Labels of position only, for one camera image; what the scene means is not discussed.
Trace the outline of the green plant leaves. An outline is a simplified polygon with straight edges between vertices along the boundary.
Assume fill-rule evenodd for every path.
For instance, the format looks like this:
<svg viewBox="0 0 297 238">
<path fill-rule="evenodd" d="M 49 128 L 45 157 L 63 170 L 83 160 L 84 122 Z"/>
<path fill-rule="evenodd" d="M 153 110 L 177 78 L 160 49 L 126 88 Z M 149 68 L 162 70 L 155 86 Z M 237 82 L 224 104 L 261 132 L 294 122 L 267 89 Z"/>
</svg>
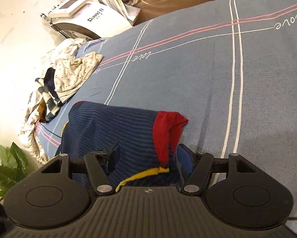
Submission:
<svg viewBox="0 0 297 238">
<path fill-rule="evenodd" d="M 0 201 L 17 183 L 34 171 L 24 151 L 16 144 L 4 147 L 0 144 Z"/>
</svg>

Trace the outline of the white polka dot garment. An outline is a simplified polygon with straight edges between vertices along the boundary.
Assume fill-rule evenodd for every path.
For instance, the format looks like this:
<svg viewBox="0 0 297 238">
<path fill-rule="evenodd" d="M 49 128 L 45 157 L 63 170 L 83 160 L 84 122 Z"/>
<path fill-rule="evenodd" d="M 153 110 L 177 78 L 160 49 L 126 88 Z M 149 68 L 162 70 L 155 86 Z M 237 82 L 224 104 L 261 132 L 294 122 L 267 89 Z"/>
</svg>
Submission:
<svg viewBox="0 0 297 238">
<path fill-rule="evenodd" d="M 61 103 L 65 103 L 96 70 L 102 54 L 91 52 L 82 58 L 60 60 L 56 63 L 54 74 L 55 92 Z"/>
</svg>

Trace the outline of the navy checked garment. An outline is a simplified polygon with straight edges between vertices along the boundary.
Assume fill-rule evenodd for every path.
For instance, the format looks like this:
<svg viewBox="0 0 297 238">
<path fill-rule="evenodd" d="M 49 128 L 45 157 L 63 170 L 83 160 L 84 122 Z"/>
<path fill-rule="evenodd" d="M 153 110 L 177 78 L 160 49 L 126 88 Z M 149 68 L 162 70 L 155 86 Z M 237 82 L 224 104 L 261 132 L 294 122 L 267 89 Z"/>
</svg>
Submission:
<svg viewBox="0 0 297 238">
<path fill-rule="evenodd" d="M 48 68 L 43 78 L 35 79 L 38 94 L 42 96 L 39 106 L 39 122 L 47 123 L 58 114 L 62 106 L 54 84 L 55 69 Z"/>
</svg>

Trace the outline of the navy red striped sweater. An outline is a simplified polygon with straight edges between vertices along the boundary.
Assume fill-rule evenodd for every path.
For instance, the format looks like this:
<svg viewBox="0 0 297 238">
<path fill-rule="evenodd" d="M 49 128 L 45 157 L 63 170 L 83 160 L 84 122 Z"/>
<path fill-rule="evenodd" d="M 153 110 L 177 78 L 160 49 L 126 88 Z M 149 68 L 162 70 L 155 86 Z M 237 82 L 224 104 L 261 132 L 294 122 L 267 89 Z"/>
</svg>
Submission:
<svg viewBox="0 0 297 238">
<path fill-rule="evenodd" d="M 111 184 L 173 186 L 182 181 L 176 148 L 188 119 L 179 112 L 77 102 L 69 111 L 58 154 L 100 152 Z"/>
</svg>

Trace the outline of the blue plaid bed sheet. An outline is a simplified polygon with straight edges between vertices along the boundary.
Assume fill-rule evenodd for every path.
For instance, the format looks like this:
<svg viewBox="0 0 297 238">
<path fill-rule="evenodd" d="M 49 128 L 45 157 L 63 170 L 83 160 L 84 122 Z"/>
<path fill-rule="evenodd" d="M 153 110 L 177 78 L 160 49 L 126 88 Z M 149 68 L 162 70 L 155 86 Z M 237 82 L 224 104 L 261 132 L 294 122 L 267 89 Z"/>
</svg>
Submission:
<svg viewBox="0 0 297 238">
<path fill-rule="evenodd" d="M 188 119 L 181 142 L 216 157 L 239 153 L 294 198 L 297 233 L 297 0 L 216 0 L 82 46 L 103 62 L 39 127 L 53 157 L 72 106 L 176 111 Z"/>
</svg>

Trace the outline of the white beauty machine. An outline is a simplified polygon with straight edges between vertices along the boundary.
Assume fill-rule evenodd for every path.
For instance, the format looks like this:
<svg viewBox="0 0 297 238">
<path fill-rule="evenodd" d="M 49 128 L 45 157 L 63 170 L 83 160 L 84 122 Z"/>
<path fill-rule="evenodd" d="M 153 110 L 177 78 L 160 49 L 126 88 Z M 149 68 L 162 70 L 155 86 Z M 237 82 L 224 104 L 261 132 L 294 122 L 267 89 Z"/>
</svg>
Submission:
<svg viewBox="0 0 297 238">
<path fill-rule="evenodd" d="M 65 0 L 40 17 L 65 38 L 88 41 L 116 36 L 132 28 L 119 12 L 92 0 Z"/>
</svg>

